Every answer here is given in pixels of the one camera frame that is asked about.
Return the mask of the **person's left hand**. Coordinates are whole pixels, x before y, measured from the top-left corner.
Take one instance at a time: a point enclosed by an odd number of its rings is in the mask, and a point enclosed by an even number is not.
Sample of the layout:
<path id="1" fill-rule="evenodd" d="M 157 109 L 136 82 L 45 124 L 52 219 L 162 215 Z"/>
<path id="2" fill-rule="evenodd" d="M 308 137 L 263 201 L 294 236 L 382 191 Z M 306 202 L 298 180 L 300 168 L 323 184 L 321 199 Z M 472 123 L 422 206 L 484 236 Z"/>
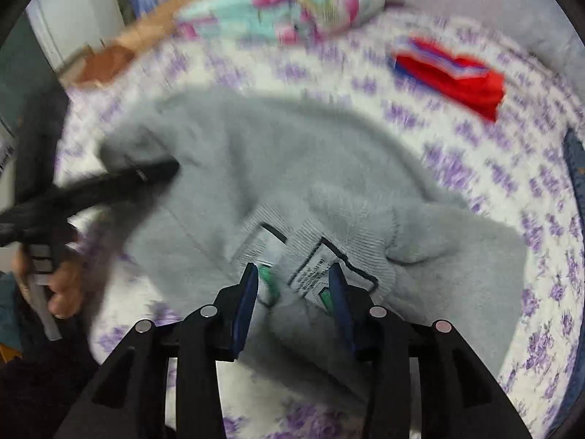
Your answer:
<path id="1" fill-rule="evenodd" d="M 22 245 L 13 257 L 12 268 L 19 290 L 26 301 L 32 304 L 30 286 L 33 282 L 33 263 Z M 69 251 L 48 279 L 48 288 L 52 293 L 48 308 L 53 316 L 67 319 L 81 312 L 84 302 L 83 276 L 83 257 L 77 252 Z"/>

